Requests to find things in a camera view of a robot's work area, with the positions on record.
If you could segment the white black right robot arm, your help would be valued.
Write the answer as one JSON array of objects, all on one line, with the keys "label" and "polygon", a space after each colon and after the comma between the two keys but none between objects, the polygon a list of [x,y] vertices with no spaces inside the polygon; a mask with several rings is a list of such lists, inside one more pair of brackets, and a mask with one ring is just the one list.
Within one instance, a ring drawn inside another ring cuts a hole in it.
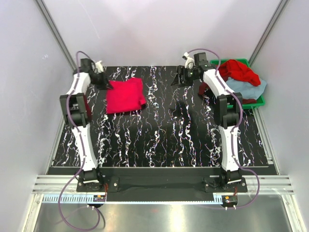
[{"label": "white black right robot arm", "polygon": [[188,52],[183,54],[185,64],[177,66],[173,86],[191,86],[194,80],[207,84],[216,97],[214,121],[222,139],[221,173],[213,188],[236,191],[241,184],[241,171],[238,158],[238,130],[242,120],[242,95],[233,91],[221,77],[219,65],[214,66],[207,60],[205,52],[193,57]]}]

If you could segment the aluminium corner post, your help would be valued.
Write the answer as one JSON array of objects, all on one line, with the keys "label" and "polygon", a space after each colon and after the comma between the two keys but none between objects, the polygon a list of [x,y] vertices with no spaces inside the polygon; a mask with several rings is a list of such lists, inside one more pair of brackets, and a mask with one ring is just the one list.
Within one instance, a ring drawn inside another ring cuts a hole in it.
[{"label": "aluminium corner post", "polygon": [[68,47],[65,44],[65,41],[63,40],[56,23],[54,22],[51,13],[49,12],[45,2],[43,0],[34,0],[35,4],[37,5],[40,13],[42,14],[51,34],[53,35],[57,45],[59,46],[62,54],[64,55],[66,61],[68,62],[71,69],[74,71],[76,69],[76,63],[73,59],[73,56],[68,50]]},{"label": "aluminium corner post", "polygon": [[283,14],[285,8],[287,7],[289,0],[280,0],[274,13],[272,14],[266,28],[264,29],[257,45],[255,46],[255,49],[253,50],[253,53],[251,54],[249,58],[249,64],[252,66],[254,62],[256,61],[258,55],[260,54],[263,46],[265,45],[267,39],[269,38],[271,32],[275,28],[277,22],[279,21],[281,15]]}]

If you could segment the orange connector board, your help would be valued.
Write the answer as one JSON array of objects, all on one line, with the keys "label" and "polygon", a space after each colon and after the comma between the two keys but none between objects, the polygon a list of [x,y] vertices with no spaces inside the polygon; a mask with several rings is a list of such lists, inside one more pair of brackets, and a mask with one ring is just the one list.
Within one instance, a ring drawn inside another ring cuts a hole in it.
[{"label": "orange connector board", "polygon": [[231,205],[237,205],[238,203],[238,197],[237,195],[230,195],[230,196],[224,196],[224,203],[231,204]]},{"label": "orange connector board", "polygon": [[107,195],[94,195],[93,202],[106,202]]}]

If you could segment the light blue t shirt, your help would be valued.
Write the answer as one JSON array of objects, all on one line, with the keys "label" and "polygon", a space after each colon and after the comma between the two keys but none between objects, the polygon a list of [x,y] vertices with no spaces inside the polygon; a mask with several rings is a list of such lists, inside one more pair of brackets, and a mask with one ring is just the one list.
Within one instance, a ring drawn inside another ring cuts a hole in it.
[{"label": "light blue t shirt", "polygon": [[242,82],[228,78],[226,84],[234,91],[242,94],[244,99],[255,99],[257,100],[263,93],[267,86],[266,81],[261,80],[261,84],[253,86],[249,82]]}]

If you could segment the pink t shirt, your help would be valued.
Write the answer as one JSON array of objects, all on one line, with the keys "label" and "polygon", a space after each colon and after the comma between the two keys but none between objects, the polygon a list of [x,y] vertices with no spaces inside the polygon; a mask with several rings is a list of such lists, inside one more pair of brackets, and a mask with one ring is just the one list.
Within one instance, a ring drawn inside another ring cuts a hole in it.
[{"label": "pink t shirt", "polygon": [[110,81],[110,84],[113,89],[106,92],[106,114],[141,110],[147,103],[141,78],[132,77],[127,81]]}]

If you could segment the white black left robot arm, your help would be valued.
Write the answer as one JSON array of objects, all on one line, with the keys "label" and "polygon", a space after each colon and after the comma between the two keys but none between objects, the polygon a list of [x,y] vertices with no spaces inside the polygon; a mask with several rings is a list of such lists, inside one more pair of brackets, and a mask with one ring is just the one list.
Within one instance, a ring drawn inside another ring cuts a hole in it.
[{"label": "white black left robot arm", "polygon": [[68,92],[59,97],[65,123],[72,130],[80,156],[81,167],[75,174],[79,192],[102,191],[107,187],[98,167],[90,135],[92,111],[87,103],[86,92],[91,84],[100,90],[113,89],[101,61],[83,58],[73,73],[73,82]]}]

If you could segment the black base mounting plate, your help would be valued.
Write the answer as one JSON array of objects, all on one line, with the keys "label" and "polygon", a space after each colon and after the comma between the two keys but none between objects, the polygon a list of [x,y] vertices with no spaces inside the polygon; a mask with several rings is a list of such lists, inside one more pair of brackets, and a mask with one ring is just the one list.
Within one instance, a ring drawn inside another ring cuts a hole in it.
[{"label": "black base mounting plate", "polygon": [[242,171],[226,174],[220,167],[99,168],[111,191],[194,189],[204,192],[246,193]]}]

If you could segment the left orange connector board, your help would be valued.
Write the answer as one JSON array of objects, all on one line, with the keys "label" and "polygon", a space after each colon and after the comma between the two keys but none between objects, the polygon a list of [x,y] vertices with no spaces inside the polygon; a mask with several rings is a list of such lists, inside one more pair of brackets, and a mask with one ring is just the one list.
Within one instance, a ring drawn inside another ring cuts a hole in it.
[{"label": "left orange connector board", "polygon": [[107,195],[94,195],[93,202],[106,202]]}]

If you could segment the right orange connector board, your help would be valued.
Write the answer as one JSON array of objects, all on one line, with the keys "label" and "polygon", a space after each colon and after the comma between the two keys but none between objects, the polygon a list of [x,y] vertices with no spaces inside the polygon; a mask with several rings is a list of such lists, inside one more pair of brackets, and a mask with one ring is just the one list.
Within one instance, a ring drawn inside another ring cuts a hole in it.
[{"label": "right orange connector board", "polygon": [[238,203],[238,197],[237,195],[230,195],[230,196],[224,196],[224,203],[231,204],[231,205],[237,205]]}]

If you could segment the green plastic bin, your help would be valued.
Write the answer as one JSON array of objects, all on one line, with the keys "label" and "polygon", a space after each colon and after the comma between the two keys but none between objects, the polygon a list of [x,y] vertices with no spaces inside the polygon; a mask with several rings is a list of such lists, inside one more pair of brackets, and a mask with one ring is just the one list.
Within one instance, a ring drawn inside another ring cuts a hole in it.
[{"label": "green plastic bin", "polygon": [[247,59],[222,59],[219,73],[232,90],[242,94],[243,109],[255,109],[265,105],[263,93],[266,81],[251,69]]}]

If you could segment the aluminium front frame rail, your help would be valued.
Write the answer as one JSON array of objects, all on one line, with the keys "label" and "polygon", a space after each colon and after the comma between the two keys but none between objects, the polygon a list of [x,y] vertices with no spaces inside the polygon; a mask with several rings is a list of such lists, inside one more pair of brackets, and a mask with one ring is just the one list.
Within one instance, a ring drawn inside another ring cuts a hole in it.
[{"label": "aluminium front frame rail", "polygon": [[[65,184],[70,180],[69,175],[40,175],[37,177],[33,192],[36,193],[56,193],[60,192]],[[260,175],[259,185],[257,178],[253,175],[245,175],[238,183],[219,186],[219,176],[103,176],[104,183],[108,185],[109,192],[120,192],[124,190],[176,190],[189,189],[200,190],[210,193],[248,193],[255,194],[259,186],[259,194],[293,194],[290,179],[284,175]],[[97,191],[101,187],[95,186],[97,183],[83,184],[74,178],[66,187],[66,192],[90,192]]]}]

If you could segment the right aluminium corner post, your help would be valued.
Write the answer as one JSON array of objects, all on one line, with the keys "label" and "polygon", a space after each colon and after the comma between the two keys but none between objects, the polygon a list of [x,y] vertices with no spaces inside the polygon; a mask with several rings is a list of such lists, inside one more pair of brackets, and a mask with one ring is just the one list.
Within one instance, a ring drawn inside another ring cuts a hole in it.
[{"label": "right aluminium corner post", "polygon": [[252,66],[254,62],[256,61],[258,55],[260,54],[263,46],[265,45],[267,39],[269,38],[271,32],[275,28],[277,22],[279,21],[281,15],[283,14],[285,8],[287,7],[289,0],[280,0],[274,13],[272,14],[266,28],[264,29],[257,45],[255,46],[255,49],[253,50],[253,53],[251,54],[249,58],[249,64]]}]

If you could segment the left aluminium corner post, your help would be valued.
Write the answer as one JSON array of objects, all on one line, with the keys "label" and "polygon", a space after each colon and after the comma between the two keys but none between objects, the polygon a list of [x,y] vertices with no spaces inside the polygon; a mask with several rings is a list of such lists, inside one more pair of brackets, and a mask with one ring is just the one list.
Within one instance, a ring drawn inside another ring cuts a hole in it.
[{"label": "left aluminium corner post", "polygon": [[51,13],[49,12],[45,2],[43,0],[34,0],[35,4],[37,5],[40,13],[42,14],[51,34],[53,35],[57,45],[59,46],[62,54],[64,55],[66,61],[68,62],[71,69],[74,71],[76,69],[76,63],[73,59],[73,56],[68,50],[68,47],[65,44],[65,41],[63,40],[56,23],[54,22]]}]

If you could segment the red t shirt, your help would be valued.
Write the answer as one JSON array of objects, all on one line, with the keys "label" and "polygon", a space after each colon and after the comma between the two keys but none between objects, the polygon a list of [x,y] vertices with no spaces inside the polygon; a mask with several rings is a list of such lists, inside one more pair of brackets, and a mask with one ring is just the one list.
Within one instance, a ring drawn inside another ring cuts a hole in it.
[{"label": "red t shirt", "polygon": [[230,77],[236,81],[248,82],[255,87],[261,84],[259,76],[251,68],[235,59],[229,59],[221,64],[219,73],[225,82]]}]

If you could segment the maroon t shirt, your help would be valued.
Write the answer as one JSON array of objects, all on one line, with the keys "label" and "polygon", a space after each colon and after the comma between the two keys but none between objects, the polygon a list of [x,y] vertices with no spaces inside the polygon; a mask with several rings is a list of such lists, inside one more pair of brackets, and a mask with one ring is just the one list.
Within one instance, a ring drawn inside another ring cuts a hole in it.
[{"label": "maroon t shirt", "polygon": [[[205,93],[205,91],[208,87],[209,86],[206,83],[200,84],[199,89],[198,89],[198,95],[202,96]],[[255,99],[243,99],[242,103],[243,104],[254,104],[254,103],[257,103],[257,100],[255,100]]]}]

